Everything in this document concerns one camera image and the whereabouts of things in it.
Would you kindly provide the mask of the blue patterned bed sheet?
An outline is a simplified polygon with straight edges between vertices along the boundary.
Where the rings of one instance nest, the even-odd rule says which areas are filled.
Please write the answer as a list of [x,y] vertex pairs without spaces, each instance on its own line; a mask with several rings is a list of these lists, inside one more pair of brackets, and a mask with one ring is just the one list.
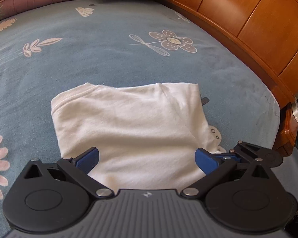
[[193,22],[154,1],[77,0],[0,22],[0,195],[27,161],[60,157],[51,100],[85,83],[114,87],[188,82],[231,149],[271,148],[279,105],[234,54]]

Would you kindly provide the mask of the wooden headboard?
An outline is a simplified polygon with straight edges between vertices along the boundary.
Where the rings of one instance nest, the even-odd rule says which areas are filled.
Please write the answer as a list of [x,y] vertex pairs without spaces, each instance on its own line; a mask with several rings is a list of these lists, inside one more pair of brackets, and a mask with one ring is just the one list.
[[298,0],[164,0],[244,62],[270,89],[282,111],[274,149],[289,156],[298,123]]

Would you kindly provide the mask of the white printed sweatshirt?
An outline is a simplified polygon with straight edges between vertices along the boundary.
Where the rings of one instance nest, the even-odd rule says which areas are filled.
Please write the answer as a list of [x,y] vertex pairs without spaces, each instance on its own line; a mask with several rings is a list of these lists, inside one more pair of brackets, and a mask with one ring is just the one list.
[[100,159],[89,176],[113,191],[182,190],[204,177],[195,162],[198,148],[223,152],[197,84],[86,83],[54,97],[51,116],[62,157],[96,147]]

